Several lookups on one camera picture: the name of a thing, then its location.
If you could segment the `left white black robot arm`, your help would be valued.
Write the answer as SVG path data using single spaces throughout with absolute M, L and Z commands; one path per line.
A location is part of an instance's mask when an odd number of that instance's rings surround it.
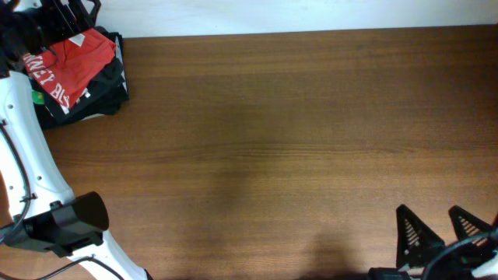
M 18 8 L 1 3 L 1 173 L 12 222 L 1 228 L 8 247 L 52 252 L 82 265 L 96 279 L 149 279 L 109 230 L 109 217 L 95 191 L 75 196 L 59 172 L 32 101 L 27 57 L 49 50 L 94 27 L 101 4 L 42 1 Z

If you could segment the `white green printed folded garment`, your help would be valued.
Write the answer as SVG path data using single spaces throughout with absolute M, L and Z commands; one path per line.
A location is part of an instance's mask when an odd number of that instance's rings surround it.
M 45 99 L 44 94 L 36 90 L 32 91 L 32 100 L 36 105 L 44 105 Z

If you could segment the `red orange t-shirt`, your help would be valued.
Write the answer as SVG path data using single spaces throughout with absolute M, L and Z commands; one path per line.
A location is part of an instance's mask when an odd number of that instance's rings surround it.
M 26 71 L 59 105 L 70 109 L 104 66 L 117 45 L 95 29 L 53 44 L 41 54 L 26 54 Z

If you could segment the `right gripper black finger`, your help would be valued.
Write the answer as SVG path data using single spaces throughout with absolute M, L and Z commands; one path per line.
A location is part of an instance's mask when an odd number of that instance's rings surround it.
M 396 208 L 396 268 L 423 268 L 446 248 L 445 242 L 408 206 Z
M 457 241 L 466 240 L 480 233 L 487 233 L 492 229 L 489 223 L 482 221 L 460 206 L 455 205 L 451 207 L 448 214 L 451 218 Z

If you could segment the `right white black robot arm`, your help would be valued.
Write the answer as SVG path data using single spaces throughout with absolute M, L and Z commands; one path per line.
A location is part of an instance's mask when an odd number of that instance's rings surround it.
M 368 279 L 496 279 L 497 222 L 484 222 L 458 205 L 448 215 L 457 237 L 450 245 L 408 206 L 398 206 L 396 267 L 371 268 Z

